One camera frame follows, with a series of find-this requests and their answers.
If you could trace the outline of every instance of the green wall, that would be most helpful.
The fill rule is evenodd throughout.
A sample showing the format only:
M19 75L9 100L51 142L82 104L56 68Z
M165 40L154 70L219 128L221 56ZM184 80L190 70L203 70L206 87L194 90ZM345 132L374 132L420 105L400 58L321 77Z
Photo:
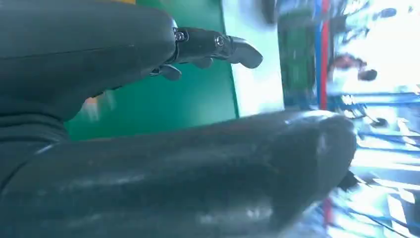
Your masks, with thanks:
M137 0L138 5L158 7L178 26L224 31L218 0ZM111 94L111 108L99 98L99 118L79 113L66 124L72 139L133 135L176 130L237 117L231 67L215 61L209 69L178 65L183 76L171 82L148 77Z

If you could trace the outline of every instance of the red pole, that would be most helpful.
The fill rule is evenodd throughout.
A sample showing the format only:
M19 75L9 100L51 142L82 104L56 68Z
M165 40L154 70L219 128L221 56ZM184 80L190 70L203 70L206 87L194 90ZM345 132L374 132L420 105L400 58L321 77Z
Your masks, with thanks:
M322 1L322 12L328 13L330 9L329 0ZM326 83L327 83L327 66L328 66L328 53L329 53L329 21L325 21L322 25L322 60L321 60L321 105L320 108L323 110L327 109L327 96L326 96Z

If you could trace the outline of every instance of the white column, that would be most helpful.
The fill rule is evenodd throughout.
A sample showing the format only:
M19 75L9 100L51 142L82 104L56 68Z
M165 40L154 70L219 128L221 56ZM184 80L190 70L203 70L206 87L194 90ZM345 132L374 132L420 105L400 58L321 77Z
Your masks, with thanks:
M222 0L226 33L244 38L264 57L255 69L232 65L239 116L284 109L277 26L264 22L258 0Z

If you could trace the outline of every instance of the black robotic finger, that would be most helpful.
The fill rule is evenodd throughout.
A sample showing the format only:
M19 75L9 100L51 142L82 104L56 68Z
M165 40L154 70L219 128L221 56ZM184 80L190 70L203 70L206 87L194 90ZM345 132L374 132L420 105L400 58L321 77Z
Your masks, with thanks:
M229 63L240 63L247 68L256 68L263 61L263 56L248 41L239 37L229 37L233 54L226 58Z
M182 72L170 64L163 64L159 68L154 69L149 76L162 75L166 79L176 81L181 78Z
M211 65L207 58L258 67L263 57L246 40L199 28L175 29L176 53L168 63L192 62L200 68Z

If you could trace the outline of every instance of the metal screw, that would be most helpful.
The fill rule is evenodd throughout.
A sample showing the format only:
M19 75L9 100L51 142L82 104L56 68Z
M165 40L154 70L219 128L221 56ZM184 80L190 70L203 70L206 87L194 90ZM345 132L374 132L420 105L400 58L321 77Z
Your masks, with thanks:
M214 42L216 43L217 46L223 46L224 45L224 39L221 36L217 36L214 39Z
M180 31L175 32L175 40L176 41L185 40L185 34L183 32L180 32Z

